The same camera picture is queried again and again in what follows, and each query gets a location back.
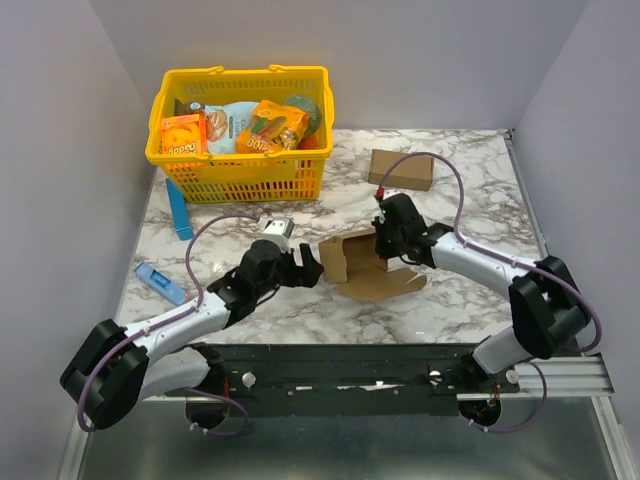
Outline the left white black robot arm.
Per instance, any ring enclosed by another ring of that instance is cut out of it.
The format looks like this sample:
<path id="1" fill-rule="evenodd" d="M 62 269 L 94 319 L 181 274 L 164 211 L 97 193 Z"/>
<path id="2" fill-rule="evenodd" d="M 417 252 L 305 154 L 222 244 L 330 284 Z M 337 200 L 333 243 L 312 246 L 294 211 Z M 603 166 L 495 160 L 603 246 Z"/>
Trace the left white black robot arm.
<path id="1" fill-rule="evenodd" d="M 196 299 L 137 325 L 104 320 L 93 327 L 60 377 L 76 402 L 76 420 L 86 432 L 109 428 L 142 399 L 150 369 L 190 342 L 224 330 L 252 314 L 262 298 L 281 287 L 312 288 L 324 272 L 311 247 L 291 249 L 257 240 L 239 265 L 200 289 Z"/>

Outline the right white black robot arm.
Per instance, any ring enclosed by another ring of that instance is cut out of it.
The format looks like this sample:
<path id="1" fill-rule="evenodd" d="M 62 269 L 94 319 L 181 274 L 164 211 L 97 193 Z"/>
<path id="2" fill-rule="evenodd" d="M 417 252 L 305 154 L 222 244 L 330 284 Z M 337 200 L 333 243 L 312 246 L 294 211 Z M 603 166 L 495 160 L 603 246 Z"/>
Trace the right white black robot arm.
<path id="1" fill-rule="evenodd" d="M 559 258 L 536 261 L 473 246 L 448 225 L 427 225 L 404 193 L 386 197 L 379 189 L 376 201 L 381 214 L 372 225 L 380 258 L 462 275 L 510 304 L 512 325 L 477 344 L 454 368 L 453 377 L 464 388 L 483 391 L 508 367 L 553 357 L 593 321 Z"/>

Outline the brown cardboard box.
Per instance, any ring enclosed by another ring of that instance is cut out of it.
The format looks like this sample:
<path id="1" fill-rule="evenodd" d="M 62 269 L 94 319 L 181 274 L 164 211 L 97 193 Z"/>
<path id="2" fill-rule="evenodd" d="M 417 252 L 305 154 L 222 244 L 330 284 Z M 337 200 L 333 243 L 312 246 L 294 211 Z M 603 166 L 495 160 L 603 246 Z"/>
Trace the brown cardboard box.
<path id="1" fill-rule="evenodd" d="M 374 149 L 371 152 L 367 181 L 379 185 L 383 176 L 401 158 L 404 152 Z M 427 192 L 434 178 L 434 159 L 428 155 L 413 156 L 395 167 L 383 182 L 384 187 Z"/>
<path id="2" fill-rule="evenodd" d="M 377 302 L 411 294 L 427 285 L 427 277 L 409 267 L 390 270 L 375 251 L 373 228 L 343 233 L 318 244 L 323 279 L 341 296 Z"/>

